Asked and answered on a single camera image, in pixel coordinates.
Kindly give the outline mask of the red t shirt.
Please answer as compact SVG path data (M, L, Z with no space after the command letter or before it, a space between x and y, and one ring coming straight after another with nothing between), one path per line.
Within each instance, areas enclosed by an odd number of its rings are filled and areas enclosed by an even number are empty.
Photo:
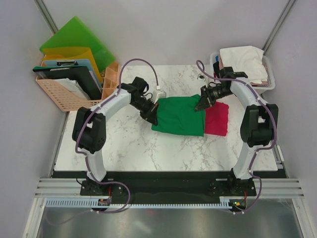
M228 133L229 106L216 102L211 108L205 110L205 134L226 136Z

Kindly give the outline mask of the green t shirt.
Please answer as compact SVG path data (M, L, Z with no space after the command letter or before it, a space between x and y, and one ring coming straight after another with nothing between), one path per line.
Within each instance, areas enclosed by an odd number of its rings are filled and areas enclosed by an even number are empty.
M153 131L184 136L203 136L205 111L195 111L198 94L189 97L167 97L158 100L158 124Z

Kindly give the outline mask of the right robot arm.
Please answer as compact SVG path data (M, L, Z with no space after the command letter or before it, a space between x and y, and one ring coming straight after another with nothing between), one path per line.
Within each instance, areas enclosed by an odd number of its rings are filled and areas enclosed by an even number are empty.
M218 80L215 86L201 87L201 96L195 111L202 111L215 105L218 99L235 95L245 109L240 127L243 141L241 153L233 167L233 179L227 182L228 192L238 195L245 189L243 180L253 178L253 164L261 150L272 149L277 140L278 106L269 104L252 87L244 72L235 72L232 67L224 67L214 78L204 71L201 61L199 70L207 77Z

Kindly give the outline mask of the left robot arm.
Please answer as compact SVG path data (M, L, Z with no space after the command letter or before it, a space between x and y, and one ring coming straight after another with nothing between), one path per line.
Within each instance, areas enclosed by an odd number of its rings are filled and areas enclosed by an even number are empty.
M106 176L102 148L106 142L106 123L122 108L132 105L138 109L145 121L158 125L158 103L146 99L144 94L148 83L135 77L132 83L120 84L106 99L91 108L81 107L77 111L72 139L76 142L75 152L85 156L87 177L92 182L92 190L103 195L107 193L109 184L103 180Z

